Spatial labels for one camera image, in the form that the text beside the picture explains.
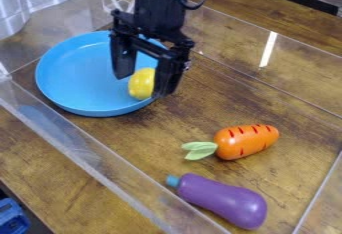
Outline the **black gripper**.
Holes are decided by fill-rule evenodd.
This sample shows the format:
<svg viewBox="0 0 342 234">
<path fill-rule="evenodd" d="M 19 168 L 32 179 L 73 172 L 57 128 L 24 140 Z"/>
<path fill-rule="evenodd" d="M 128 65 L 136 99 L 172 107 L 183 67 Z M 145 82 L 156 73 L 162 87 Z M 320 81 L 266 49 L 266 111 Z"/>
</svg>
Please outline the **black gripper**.
<svg viewBox="0 0 342 234">
<path fill-rule="evenodd" d="M 195 7 L 187 0 L 135 0 L 133 12 L 119 9 L 111 12 L 111 60 L 113 74 L 123 79 L 133 74 L 136 51 L 145 50 L 157 55 L 152 97 L 172 94 L 183 72 L 190 69 L 190 48 L 194 41 L 182 33 L 186 11 Z M 160 49 L 160 53 L 139 36 L 171 42 L 175 47 Z"/>
</svg>

